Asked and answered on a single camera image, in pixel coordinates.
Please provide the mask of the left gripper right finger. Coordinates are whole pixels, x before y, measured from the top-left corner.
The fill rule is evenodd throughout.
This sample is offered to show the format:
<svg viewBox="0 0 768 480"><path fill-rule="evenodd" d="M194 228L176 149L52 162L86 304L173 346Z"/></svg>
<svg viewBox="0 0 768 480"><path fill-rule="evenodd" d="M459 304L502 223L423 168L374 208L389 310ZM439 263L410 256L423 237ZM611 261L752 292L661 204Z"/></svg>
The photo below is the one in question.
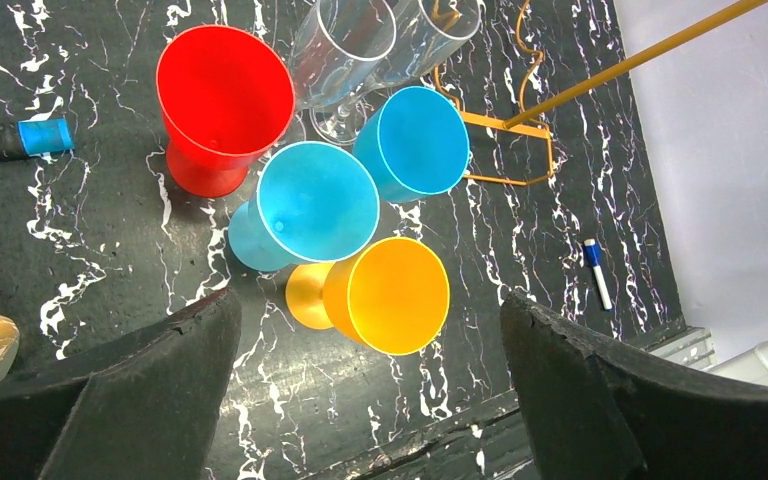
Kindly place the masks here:
<svg viewBox="0 0 768 480"><path fill-rule="evenodd" d="M768 386L659 358L513 293L500 311L544 479L768 479Z"/></svg>

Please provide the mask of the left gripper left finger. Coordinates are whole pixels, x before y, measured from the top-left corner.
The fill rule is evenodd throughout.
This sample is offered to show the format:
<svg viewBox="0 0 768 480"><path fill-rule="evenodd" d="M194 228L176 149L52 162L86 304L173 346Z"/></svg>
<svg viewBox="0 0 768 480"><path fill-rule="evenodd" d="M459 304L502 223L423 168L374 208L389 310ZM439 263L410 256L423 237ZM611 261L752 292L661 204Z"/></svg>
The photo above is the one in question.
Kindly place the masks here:
<svg viewBox="0 0 768 480"><path fill-rule="evenodd" d="M241 334L223 289L0 382L0 479L198 479Z"/></svg>

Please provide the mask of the yellow wine glass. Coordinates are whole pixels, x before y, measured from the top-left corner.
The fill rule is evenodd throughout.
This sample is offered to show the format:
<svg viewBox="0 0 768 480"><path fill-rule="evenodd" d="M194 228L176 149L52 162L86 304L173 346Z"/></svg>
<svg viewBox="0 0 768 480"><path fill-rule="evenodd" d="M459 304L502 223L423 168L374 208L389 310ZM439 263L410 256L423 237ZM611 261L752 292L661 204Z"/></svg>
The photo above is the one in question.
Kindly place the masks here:
<svg viewBox="0 0 768 480"><path fill-rule="evenodd" d="M450 284L432 249L390 237L342 261L296 267L285 300L306 327L334 328L358 344L404 356L425 348L443 329Z"/></svg>

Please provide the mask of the blue wine glass front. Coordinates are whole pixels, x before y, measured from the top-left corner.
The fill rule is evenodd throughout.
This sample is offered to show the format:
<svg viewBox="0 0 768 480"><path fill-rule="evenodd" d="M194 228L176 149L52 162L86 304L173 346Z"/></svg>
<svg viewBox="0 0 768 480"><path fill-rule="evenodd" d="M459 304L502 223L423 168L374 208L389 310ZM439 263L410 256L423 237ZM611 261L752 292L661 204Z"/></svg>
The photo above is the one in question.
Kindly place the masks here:
<svg viewBox="0 0 768 480"><path fill-rule="evenodd" d="M239 262L272 272L346 259L367 245L379 219L379 193L366 167L342 148L301 141L268 160L227 234Z"/></svg>

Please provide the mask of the blue wine glass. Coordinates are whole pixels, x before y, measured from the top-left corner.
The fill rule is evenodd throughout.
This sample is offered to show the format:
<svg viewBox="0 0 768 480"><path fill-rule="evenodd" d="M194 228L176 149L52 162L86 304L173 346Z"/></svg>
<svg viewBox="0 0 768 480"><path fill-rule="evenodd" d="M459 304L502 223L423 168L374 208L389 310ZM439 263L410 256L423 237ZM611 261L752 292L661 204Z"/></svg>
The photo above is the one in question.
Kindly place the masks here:
<svg viewBox="0 0 768 480"><path fill-rule="evenodd" d="M342 148L301 141L268 160L227 234L239 262L272 272L346 259L367 245L379 219L379 193L366 167Z"/></svg>
<svg viewBox="0 0 768 480"><path fill-rule="evenodd" d="M452 190L468 166L470 140L447 98L409 86L367 121L352 154L371 174L383 201L406 203Z"/></svg>

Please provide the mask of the red wine glass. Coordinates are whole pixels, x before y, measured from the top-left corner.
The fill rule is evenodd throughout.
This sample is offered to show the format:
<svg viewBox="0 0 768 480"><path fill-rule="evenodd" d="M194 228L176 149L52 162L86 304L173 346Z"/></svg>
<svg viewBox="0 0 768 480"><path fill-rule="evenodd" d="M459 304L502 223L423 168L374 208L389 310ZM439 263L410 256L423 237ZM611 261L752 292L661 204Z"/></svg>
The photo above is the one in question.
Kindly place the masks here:
<svg viewBox="0 0 768 480"><path fill-rule="evenodd" d="M234 192L249 166L288 130L296 111L290 72L258 37L225 25L178 34L162 51L156 90L168 134L166 163L186 192Z"/></svg>

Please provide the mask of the clear champagne flute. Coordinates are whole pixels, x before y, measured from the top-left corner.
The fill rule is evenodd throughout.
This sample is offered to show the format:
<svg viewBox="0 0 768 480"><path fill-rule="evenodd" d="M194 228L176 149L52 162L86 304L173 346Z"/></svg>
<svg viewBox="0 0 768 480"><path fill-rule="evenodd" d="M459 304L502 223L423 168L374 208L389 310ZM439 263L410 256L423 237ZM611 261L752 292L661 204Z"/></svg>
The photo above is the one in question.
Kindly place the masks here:
<svg viewBox="0 0 768 480"><path fill-rule="evenodd" d="M341 102L392 50L394 12L386 1L318 0L288 59L298 111Z"/></svg>
<svg viewBox="0 0 768 480"><path fill-rule="evenodd" d="M477 0L400 1L393 12L393 49L345 99L310 111L312 126L326 141L339 146L353 144L367 119L359 103L368 93L425 75L475 35L481 23Z"/></svg>

